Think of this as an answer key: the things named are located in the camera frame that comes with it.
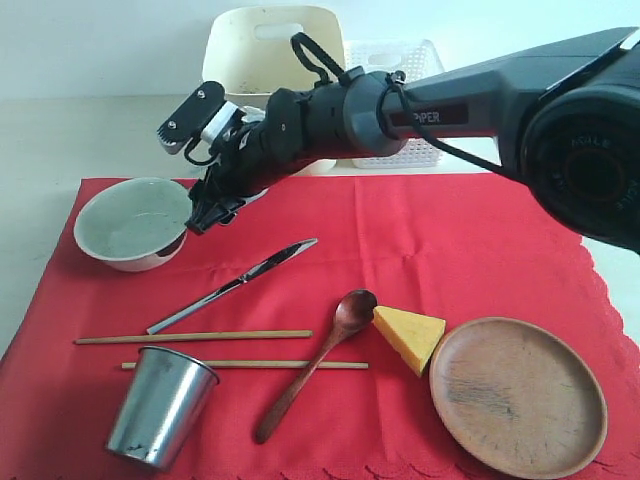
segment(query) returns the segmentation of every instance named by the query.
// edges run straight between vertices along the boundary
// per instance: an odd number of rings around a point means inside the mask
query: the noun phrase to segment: stainless steel cup
[[[188,355],[142,347],[107,450],[168,470],[218,383],[213,369]]]

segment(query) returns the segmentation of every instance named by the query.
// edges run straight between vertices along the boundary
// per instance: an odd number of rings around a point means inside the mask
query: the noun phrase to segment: round wooden plate
[[[607,406],[582,359],[520,320],[481,318],[449,334],[429,371],[456,441],[508,475],[552,479],[586,467],[607,434]]]

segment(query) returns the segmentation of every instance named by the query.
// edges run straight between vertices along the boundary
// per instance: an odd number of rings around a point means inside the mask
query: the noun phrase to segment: yellow cheese
[[[381,305],[373,312],[373,324],[411,370],[421,377],[429,357],[444,335],[446,322]]]

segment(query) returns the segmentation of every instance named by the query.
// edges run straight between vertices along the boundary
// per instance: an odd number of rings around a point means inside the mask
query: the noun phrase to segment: chopsticks
[[[308,338],[313,335],[311,330],[254,330],[246,332],[206,332],[206,333],[175,333],[154,335],[129,335],[121,337],[79,338],[74,340],[77,345],[98,343],[159,343],[159,342],[188,342],[198,340],[242,340],[262,338]]]
[[[304,368],[309,363],[306,360],[209,360],[202,362],[213,368]],[[133,370],[135,362],[125,362],[123,370]],[[321,362],[318,368],[336,370],[366,370],[369,364],[365,362]]]

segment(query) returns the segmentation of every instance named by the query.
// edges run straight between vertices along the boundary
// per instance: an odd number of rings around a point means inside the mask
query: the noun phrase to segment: white table
[[[19,327],[83,177],[192,176],[181,156],[164,153],[155,130],[184,97],[148,96],[0,103],[0,351]],[[457,145],[496,160],[491,142]],[[445,156],[434,168],[363,170],[341,161],[328,175],[477,172]],[[640,258],[585,241],[596,270],[640,343]]]

